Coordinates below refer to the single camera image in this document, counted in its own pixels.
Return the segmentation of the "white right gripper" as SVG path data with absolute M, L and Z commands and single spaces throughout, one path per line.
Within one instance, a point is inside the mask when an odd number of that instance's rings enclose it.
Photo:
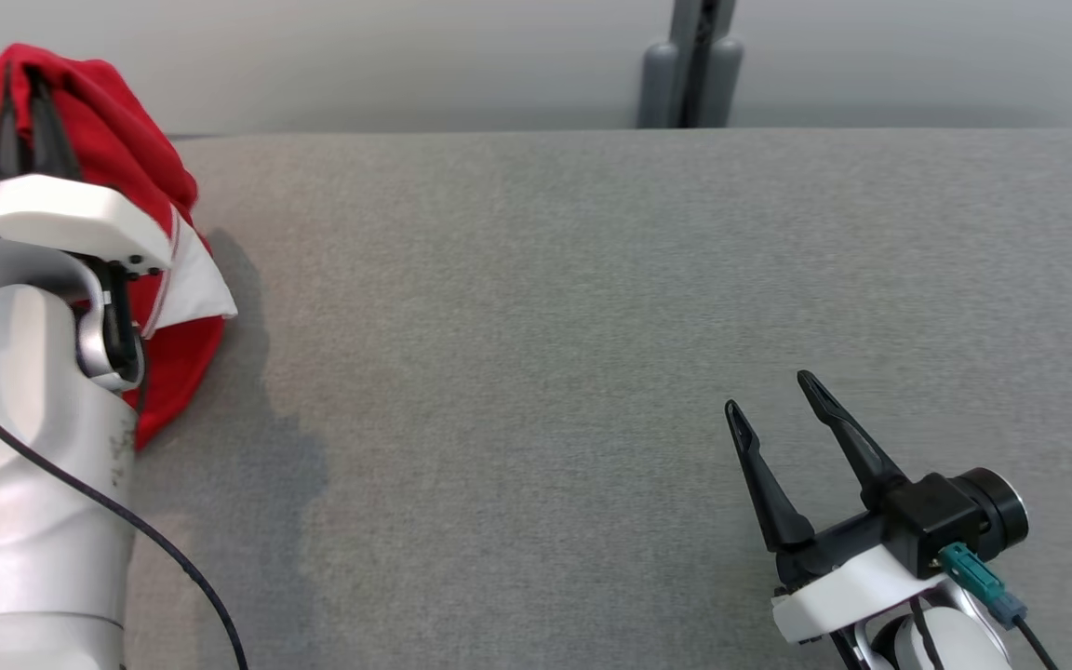
M 799 370 L 796 381 L 813 414 L 837 440 L 861 501 L 875 512 L 909 478 L 816 374 Z M 914 596 L 934 607 L 958 606 L 946 576 L 919 580 L 891 555 L 882 544 L 880 515 L 859 513 L 830 528 L 813 528 L 762 458 L 760 437 L 735 400 L 726 402 L 726 419 L 758 528 L 777 559 L 783 592 L 771 602 L 771 617 L 787 643 L 842 631 Z

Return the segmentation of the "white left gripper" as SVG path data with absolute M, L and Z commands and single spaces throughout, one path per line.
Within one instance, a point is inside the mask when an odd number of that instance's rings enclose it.
M 77 182 L 80 161 L 46 78 L 27 71 L 33 119 L 33 173 L 24 175 L 24 142 L 13 96 L 12 63 L 0 100 L 0 240 L 115 260 L 130 272 L 173 266 L 169 237 L 153 217 L 111 188 Z

